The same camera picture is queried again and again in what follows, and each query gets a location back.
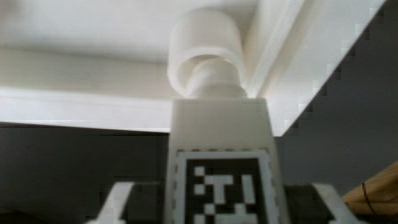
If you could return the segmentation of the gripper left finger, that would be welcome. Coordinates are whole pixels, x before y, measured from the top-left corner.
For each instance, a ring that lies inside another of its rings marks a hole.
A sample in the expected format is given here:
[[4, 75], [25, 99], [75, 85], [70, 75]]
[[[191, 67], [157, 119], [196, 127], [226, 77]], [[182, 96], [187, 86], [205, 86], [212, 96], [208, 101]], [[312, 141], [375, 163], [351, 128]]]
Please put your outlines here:
[[98, 217], [86, 224], [127, 224], [121, 216], [134, 185], [134, 182], [118, 182], [114, 184]]

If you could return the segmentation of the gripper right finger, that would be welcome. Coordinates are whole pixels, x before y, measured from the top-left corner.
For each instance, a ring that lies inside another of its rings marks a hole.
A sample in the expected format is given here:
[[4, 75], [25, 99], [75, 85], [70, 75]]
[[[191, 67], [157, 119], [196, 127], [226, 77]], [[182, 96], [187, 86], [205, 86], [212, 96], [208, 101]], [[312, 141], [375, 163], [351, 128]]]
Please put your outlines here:
[[336, 188], [329, 184], [320, 183], [315, 183], [313, 187], [317, 189], [331, 214], [335, 216], [333, 220], [329, 221], [329, 224], [365, 224], [349, 209]]

